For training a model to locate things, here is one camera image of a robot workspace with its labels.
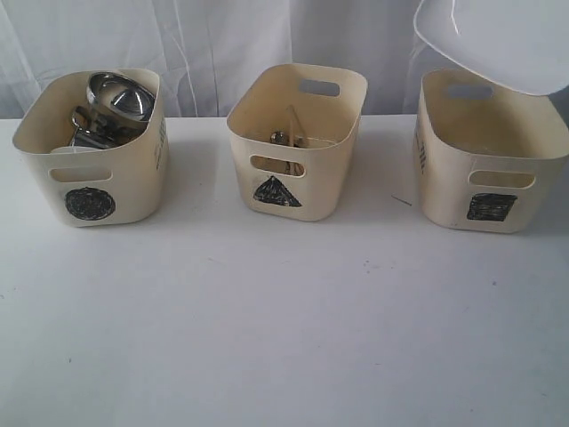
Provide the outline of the white ceramic bowl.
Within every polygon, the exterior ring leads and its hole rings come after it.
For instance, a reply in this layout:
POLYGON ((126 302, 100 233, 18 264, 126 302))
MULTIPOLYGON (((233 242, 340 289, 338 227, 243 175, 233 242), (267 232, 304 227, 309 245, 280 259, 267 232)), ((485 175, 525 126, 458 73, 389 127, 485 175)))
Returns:
POLYGON ((77 154, 77 153, 84 153, 93 151, 92 148, 89 147, 81 147, 81 146, 65 146, 65 147, 58 147, 51 151, 51 154, 77 154))

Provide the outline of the shiny steel mug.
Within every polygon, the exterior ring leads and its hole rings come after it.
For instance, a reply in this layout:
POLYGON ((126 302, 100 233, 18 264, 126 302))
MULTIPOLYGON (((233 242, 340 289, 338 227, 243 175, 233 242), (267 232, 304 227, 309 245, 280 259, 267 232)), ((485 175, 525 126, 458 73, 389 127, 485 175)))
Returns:
POLYGON ((71 113, 71 122, 78 131, 87 134, 103 134, 99 113, 93 108, 75 106, 71 113))

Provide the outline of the cream bin with circle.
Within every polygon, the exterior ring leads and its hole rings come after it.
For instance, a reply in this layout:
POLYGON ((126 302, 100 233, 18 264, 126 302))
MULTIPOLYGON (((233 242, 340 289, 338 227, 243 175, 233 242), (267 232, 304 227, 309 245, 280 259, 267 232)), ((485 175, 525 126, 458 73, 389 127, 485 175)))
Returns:
POLYGON ((160 205, 169 153, 160 76, 144 68, 120 72, 156 97, 137 139, 113 149, 62 151, 75 132, 72 110, 87 104, 87 71, 49 83, 12 137, 53 214, 71 227, 136 222, 160 205))

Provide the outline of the white square plate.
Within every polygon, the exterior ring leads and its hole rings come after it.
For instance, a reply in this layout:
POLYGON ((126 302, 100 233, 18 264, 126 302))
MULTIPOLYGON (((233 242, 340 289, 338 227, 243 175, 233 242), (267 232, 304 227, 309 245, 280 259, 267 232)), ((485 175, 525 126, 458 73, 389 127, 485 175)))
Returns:
POLYGON ((417 36, 464 69, 533 96, 568 86, 565 0, 421 1, 417 36))

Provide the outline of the matte steel mug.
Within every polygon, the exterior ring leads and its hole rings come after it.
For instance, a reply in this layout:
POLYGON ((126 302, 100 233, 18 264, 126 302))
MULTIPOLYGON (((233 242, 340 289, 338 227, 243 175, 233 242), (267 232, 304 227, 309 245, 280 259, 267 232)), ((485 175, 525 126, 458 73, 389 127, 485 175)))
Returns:
POLYGON ((144 134, 141 129, 129 127, 97 126, 91 122, 75 123, 75 133, 70 147, 86 147, 92 149, 114 149, 136 140, 144 134))

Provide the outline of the cream bin with triangle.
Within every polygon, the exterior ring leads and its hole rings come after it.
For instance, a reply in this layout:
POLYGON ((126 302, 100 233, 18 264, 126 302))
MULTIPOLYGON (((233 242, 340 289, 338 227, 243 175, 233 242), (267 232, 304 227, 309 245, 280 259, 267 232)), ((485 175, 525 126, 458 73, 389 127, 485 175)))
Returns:
POLYGON ((309 64, 266 69, 227 117, 241 198, 254 211, 319 221, 338 205, 349 170, 367 93, 356 71, 309 64), (288 127, 293 105, 308 146, 269 142, 288 127), (300 176, 284 174, 285 161, 302 164, 300 176))

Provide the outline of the white backdrop curtain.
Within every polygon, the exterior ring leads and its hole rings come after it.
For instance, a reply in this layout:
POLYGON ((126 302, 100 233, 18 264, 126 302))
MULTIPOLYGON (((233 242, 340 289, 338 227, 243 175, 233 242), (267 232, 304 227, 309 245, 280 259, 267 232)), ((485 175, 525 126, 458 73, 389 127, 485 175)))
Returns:
POLYGON ((267 68, 348 68, 366 115, 413 114, 421 77, 452 63, 414 33, 414 1, 4 1, 1 115, 55 78, 147 68, 169 117, 224 117, 267 68))

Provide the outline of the stainless steel bowl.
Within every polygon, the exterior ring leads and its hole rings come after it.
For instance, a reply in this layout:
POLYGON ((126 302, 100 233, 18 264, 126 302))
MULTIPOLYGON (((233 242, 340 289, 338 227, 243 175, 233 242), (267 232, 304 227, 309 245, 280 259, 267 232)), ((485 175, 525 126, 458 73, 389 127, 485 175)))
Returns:
POLYGON ((135 80, 114 72, 89 76, 86 97, 91 107, 104 115, 115 115, 126 123, 147 123, 155 105, 155 95, 135 80))

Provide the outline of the cream bin with square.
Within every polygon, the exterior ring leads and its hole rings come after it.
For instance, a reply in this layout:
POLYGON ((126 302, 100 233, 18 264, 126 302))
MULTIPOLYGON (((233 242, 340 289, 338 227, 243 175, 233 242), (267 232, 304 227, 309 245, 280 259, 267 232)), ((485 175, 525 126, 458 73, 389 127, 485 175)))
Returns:
POLYGON ((413 150, 427 218, 514 233, 537 214, 567 162, 568 127, 546 96, 440 69, 421 80, 413 150))

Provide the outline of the wooden chopstick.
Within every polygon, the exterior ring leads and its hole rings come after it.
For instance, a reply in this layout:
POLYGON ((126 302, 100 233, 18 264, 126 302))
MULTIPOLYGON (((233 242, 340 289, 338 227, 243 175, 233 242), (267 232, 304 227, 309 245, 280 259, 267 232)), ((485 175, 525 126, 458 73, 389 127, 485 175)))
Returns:
POLYGON ((292 121, 292 129, 293 129, 293 133, 295 135, 296 138, 302 139, 303 141, 305 141, 308 136, 307 133, 304 129, 304 126, 301 124, 301 121, 299 119, 299 116, 296 112, 296 109, 293 105, 289 105, 287 107, 289 116, 291 118, 292 121))
POLYGON ((284 131, 284 132, 286 132, 286 133, 289 135, 289 137, 290 137, 289 144, 288 144, 287 146, 288 146, 288 147, 293 147, 293 138, 294 138, 293 129, 292 129, 292 124, 293 124, 293 123, 292 123, 292 121, 291 121, 291 118, 290 118, 290 116, 289 116, 289 113, 288 113, 287 108, 285 109, 285 112, 286 112, 286 115, 287 115, 287 118, 288 118, 288 127, 287 127, 285 130, 277 130, 277 131, 284 131))

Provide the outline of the small steel fork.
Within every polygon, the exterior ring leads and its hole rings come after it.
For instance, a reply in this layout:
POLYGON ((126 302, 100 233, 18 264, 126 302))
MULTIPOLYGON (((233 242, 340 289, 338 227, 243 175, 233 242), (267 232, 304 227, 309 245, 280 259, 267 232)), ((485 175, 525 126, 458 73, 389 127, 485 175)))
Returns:
POLYGON ((296 148, 306 148, 308 146, 308 142, 304 137, 295 136, 293 138, 293 146, 296 148))

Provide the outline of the small steel teaspoon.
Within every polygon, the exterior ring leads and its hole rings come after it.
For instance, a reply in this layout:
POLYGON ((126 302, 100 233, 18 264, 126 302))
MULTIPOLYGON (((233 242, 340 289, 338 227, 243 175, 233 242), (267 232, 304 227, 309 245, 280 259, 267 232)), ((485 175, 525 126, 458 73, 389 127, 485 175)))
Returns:
POLYGON ((287 146, 289 144, 290 137, 284 131, 275 131, 270 135, 269 142, 271 144, 287 146))

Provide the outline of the steel table knife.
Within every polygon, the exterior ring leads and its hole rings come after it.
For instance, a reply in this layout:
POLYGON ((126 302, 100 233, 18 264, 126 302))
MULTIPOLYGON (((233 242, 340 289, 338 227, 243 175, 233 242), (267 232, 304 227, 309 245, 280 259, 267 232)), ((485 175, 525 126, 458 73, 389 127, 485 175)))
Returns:
POLYGON ((297 162, 284 162, 284 174, 300 177, 305 173, 304 166, 297 162))

